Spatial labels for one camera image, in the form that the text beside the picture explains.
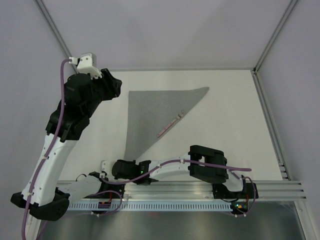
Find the grey cloth napkin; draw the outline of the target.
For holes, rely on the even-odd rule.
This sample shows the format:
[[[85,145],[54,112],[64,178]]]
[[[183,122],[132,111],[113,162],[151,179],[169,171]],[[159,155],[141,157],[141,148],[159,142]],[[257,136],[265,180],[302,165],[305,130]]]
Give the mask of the grey cloth napkin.
[[[181,112],[187,115],[209,89],[130,91],[124,159],[142,156],[160,140],[158,134]]]

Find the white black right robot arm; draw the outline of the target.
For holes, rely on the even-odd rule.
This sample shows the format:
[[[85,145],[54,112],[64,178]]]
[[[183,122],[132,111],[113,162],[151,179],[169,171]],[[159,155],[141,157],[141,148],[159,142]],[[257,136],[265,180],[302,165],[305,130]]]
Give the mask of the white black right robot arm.
[[[111,169],[116,180],[127,180],[137,185],[150,185],[170,177],[189,175],[209,183],[213,197],[218,200],[258,199],[257,186],[244,172],[250,168],[233,167],[221,150],[192,145],[189,152],[167,160],[117,160]]]

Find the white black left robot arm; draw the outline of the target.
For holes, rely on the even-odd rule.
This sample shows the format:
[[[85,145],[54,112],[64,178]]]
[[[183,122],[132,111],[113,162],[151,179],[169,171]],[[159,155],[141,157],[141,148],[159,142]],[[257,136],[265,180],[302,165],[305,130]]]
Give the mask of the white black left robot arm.
[[[121,85],[122,81],[106,68],[97,79],[85,73],[73,74],[67,79],[61,101],[45,129],[42,155],[25,189],[12,195],[10,201],[14,205],[27,209],[38,220],[57,221],[69,205],[90,195],[98,198],[108,195],[109,185],[95,171],[65,187],[57,187],[57,183],[93,113],[101,102],[119,97]]]

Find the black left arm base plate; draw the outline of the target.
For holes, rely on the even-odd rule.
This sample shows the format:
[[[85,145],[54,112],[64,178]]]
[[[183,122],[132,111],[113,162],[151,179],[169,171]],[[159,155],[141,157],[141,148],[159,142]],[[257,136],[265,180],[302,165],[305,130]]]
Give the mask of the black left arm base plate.
[[[108,184],[102,181],[97,193],[84,197],[85,199],[120,199],[124,196],[125,185]]]

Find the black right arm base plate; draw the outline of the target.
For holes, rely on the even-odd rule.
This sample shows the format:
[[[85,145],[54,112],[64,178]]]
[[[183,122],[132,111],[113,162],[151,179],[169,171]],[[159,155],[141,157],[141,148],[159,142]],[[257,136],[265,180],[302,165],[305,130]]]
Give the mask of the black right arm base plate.
[[[212,193],[214,199],[221,200],[236,200],[236,199],[253,199],[254,198],[254,188],[251,183],[245,183],[243,190],[240,191],[229,191],[227,187],[223,184],[213,184]]]

